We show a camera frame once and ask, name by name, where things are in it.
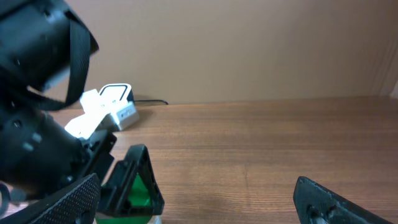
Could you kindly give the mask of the green lid jar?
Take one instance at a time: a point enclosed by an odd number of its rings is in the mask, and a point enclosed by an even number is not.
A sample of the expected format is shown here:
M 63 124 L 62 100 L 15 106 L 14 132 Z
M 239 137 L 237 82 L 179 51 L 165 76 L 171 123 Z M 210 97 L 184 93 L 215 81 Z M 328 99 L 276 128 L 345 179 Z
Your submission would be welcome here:
M 133 205 L 138 206 L 149 206 L 152 205 L 150 201 L 149 192 L 147 187 L 144 185 L 139 175 L 136 176 L 132 189 L 128 196 L 128 202 L 132 202 Z M 101 219 L 96 217 L 94 219 L 95 224 L 162 224 L 160 216 L 138 216 L 138 217 L 122 217 L 122 218 L 110 218 Z

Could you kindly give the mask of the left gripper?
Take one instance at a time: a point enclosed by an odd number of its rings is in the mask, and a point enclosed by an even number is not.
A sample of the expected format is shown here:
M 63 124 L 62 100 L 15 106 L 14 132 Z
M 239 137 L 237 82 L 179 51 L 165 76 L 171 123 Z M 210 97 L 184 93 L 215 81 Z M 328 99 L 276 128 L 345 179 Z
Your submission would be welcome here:
M 102 183 L 114 161 L 110 152 L 116 140 L 107 130 L 95 131 L 88 139 L 79 138 L 80 158 L 71 162 L 73 180 L 96 174 Z M 131 146 L 101 187 L 98 212 L 109 217 L 148 217 L 161 215 L 164 205 L 148 148 L 143 144 Z

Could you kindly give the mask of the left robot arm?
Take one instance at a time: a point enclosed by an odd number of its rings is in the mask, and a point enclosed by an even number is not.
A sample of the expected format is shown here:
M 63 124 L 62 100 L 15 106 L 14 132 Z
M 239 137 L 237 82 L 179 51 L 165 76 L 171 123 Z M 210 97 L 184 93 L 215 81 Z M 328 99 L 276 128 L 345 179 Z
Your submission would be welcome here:
M 100 212 L 111 217 L 160 215 L 164 200 L 148 150 L 132 146 L 111 168 L 116 136 L 67 133 L 49 115 L 83 94 L 98 44 L 63 1 L 1 2 L 1 180 L 11 203 L 43 200 L 95 174 Z

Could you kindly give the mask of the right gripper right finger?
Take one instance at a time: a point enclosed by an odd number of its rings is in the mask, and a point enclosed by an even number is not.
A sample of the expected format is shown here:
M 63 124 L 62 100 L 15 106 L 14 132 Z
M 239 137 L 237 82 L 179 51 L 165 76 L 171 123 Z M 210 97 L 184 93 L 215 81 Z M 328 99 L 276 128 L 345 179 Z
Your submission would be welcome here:
M 293 201 L 301 224 L 391 224 L 305 176 L 297 179 Z

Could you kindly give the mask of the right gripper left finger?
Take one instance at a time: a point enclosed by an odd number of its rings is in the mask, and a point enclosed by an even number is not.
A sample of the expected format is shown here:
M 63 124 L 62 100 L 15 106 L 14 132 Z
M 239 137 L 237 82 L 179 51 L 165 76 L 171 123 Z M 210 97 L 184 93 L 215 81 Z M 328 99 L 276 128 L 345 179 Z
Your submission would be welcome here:
M 100 181 L 96 174 L 1 219 L 1 224 L 92 224 L 100 200 Z

